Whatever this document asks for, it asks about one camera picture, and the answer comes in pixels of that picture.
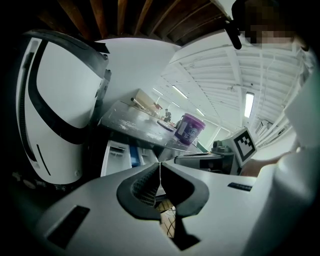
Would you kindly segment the open brown cardboard box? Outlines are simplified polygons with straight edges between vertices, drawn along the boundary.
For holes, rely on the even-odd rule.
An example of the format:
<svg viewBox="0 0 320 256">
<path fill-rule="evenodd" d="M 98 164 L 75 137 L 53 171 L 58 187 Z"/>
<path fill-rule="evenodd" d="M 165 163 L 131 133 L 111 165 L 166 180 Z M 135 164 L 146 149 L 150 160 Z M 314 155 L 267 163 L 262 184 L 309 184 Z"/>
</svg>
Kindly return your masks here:
<svg viewBox="0 0 320 256">
<path fill-rule="evenodd" d="M 145 93 L 142 89 L 139 89 L 134 96 L 135 100 L 139 102 L 144 108 L 152 111 L 158 111 L 159 109 L 156 107 L 156 101 L 152 99 L 147 93 Z"/>
</svg>

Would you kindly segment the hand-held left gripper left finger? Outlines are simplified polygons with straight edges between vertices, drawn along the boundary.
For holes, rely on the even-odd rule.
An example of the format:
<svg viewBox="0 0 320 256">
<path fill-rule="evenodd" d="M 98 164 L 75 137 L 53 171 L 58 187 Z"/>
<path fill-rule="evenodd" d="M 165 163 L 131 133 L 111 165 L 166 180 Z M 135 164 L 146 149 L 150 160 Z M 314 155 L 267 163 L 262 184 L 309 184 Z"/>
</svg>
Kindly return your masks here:
<svg viewBox="0 0 320 256">
<path fill-rule="evenodd" d="M 35 236 L 54 256 L 181 256 L 165 234 L 160 215 L 139 219 L 117 198 L 123 181 L 160 182 L 158 163 L 93 179 L 54 203 L 39 219 Z"/>
</svg>

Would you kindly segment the wooden slat panel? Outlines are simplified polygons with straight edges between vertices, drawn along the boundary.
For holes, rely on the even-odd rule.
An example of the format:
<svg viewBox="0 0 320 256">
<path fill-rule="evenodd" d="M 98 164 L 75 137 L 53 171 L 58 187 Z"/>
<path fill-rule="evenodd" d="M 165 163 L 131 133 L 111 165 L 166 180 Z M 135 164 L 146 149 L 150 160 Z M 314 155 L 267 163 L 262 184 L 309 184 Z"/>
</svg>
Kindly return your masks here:
<svg viewBox="0 0 320 256">
<path fill-rule="evenodd" d="M 176 207 L 169 199 L 164 199 L 156 209 L 160 212 L 160 227 L 170 239 L 173 239 L 176 230 Z"/>
</svg>

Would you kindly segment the white ceiling tube lamp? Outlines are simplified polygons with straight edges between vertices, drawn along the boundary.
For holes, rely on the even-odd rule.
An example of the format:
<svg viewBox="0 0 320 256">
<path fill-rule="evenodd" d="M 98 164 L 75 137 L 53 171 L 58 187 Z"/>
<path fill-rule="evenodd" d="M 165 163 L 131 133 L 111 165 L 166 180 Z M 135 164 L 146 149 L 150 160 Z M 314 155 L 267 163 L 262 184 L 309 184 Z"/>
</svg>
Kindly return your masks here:
<svg viewBox="0 0 320 256">
<path fill-rule="evenodd" d="M 172 85 L 172 88 L 176 90 L 182 97 L 184 97 L 185 99 L 188 99 L 188 97 L 181 90 L 179 90 L 175 85 Z"/>
</svg>

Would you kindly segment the purple plastic bucket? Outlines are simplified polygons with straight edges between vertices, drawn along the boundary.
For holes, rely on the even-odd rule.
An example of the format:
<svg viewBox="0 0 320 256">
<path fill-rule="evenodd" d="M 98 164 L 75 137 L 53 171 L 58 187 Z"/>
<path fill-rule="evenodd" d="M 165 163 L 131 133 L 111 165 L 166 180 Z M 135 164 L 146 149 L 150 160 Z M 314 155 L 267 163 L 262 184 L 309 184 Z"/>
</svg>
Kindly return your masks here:
<svg viewBox="0 0 320 256">
<path fill-rule="evenodd" d="M 178 124 L 174 136 L 184 145 L 191 145 L 206 125 L 197 117 L 185 113 Z"/>
</svg>

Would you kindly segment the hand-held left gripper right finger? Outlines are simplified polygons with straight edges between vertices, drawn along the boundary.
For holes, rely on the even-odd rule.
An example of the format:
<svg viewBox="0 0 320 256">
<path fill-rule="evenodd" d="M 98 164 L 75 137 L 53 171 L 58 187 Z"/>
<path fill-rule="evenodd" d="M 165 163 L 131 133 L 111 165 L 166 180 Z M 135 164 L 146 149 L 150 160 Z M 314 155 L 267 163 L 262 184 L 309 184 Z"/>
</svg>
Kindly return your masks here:
<svg viewBox="0 0 320 256">
<path fill-rule="evenodd" d="M 161 184 L 176 207 L 179 255 L 241 256 L 256 219 L 255 182 L 163 162 Z"/>
</svg>

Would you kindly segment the ceiling panel lamp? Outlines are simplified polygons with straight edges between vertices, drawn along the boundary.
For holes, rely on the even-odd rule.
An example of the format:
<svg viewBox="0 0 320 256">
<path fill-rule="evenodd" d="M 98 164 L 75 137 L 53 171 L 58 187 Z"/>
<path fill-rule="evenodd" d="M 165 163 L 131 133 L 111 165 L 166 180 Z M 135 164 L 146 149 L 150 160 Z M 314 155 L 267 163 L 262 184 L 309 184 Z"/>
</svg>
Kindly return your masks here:
<svg viewBox="0 0 320 256">
<path fill-rule="evenodd" d="M 245 108 L 244 108 L 244 116 L 246 118 L 250 118 L 253 104 L 254 104 L 255 95 L 251 92 L 247 92 L 245 95 Z"/>
</svg>

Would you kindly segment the white black appliance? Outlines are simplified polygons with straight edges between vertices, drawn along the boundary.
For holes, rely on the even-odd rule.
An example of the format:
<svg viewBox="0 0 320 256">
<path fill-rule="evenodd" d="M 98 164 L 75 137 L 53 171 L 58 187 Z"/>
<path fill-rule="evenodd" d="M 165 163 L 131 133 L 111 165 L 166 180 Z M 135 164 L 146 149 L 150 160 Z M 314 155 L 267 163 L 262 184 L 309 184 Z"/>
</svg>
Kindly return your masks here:
<svg viewBox="0 0 320 256">
<path fill-rule="evenodd" d="M 26 156 L 38 177 L 53 185 L 77 182 L 98 100 L 110 81 L 109 50 L 45 29 L 27 42 L 16 82 L 16 118 Z"/>
</svg>

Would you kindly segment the person's white shirt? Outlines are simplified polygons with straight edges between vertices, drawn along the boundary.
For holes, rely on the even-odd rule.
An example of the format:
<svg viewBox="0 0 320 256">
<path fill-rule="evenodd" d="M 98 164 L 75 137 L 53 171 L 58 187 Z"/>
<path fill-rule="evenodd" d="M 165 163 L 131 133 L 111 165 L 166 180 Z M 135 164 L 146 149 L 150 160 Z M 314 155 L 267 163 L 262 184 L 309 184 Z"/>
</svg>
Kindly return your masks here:
<svg viewBox="0 0 320 256">
<path fill-rule="evenodd" d="M 320 55 L 284 112 L 300 150 L 277 161 L 241 256 L 320 255 Z"/>
</svg>

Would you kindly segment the person's right forearm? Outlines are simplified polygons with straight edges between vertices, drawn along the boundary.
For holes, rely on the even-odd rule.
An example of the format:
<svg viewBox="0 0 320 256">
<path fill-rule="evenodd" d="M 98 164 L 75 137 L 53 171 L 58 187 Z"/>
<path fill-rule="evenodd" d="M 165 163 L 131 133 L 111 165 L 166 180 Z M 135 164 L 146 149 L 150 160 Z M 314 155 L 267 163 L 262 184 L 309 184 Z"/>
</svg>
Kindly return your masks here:
<svg viewBox="0 0 320 256">
<path fill-rule="evenodd" d="M 266 160 L 256 160 L 250 159 L 241 169 L 241 176 L 245 177 L 257 177 L 261 169 L 267 165 L 276 164 L 283 156 L 290 154 L 291 152 L 285 152 L 280 156 L 266 159 Z"/>
</svg>

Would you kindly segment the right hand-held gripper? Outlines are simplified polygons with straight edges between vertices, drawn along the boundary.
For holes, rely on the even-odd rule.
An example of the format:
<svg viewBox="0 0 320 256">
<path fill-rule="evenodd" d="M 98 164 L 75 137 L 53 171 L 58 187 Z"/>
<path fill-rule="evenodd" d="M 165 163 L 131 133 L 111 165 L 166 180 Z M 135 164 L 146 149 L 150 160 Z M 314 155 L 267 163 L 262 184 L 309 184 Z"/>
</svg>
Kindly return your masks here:
<svg viewBox="0 0 320 256">
<path fill-rule="evenodd" d="M 243 127 L 223 140 L 215 140 L 211 151 L 213 153 L 176 156 L 174 163 L 211 173 L 239 175 L 240 167 L 249 161 L 257 149 L 248 128 Z"/>
</svg>

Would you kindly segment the purple bucket lid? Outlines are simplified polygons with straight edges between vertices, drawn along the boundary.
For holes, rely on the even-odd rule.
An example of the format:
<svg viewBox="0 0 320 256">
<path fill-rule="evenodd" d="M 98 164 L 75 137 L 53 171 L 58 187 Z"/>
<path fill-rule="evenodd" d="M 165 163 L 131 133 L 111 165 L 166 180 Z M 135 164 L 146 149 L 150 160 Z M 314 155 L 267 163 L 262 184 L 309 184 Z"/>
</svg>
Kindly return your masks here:
<svg viewBox="0 0 320 256">
<path fill-rule="evenodd" d="M 157 123 L 164 129 L 166 129 L 167 131 L 170 131 L 170 132 L 174 132 L 176 129 L 171 126 L 170 124 L 168 124 L 167 122 L 164 122 L 162 120 L 157 120 Z"/>
</svg>

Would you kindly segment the white detergent drawer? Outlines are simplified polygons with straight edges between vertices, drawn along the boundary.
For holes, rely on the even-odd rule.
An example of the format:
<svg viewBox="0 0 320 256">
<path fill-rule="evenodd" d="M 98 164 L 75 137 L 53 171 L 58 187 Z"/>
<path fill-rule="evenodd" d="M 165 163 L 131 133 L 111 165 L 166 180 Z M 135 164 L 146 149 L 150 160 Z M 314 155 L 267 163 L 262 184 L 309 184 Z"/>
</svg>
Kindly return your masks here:
<svg viewBox="0 0 320 256">
<path fill-rule="evenodd" d="M 104 153 L 100 176 L 105 177 L 130 168 L 157 162 L 158 159 L 152 149 L 109 140 Z"/>
</svg>

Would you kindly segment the silver metal tube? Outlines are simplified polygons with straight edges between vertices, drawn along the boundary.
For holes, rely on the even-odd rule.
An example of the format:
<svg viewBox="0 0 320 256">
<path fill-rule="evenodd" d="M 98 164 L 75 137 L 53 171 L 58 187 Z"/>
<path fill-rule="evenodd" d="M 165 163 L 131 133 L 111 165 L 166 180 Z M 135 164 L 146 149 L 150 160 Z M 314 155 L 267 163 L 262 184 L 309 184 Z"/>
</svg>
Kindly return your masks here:
<svg viewBox="0 0 320 256">
<path fill-rule="evenodd" d="M 141 110 L 148 110 L 148 107 L 144 107 L 138 100 L 136 100 L 134 97 L 132 97 L 131 99 L 131 102 L 133 103 L 134 106 L 138 107 L 139 109 Z"/>
</svg>

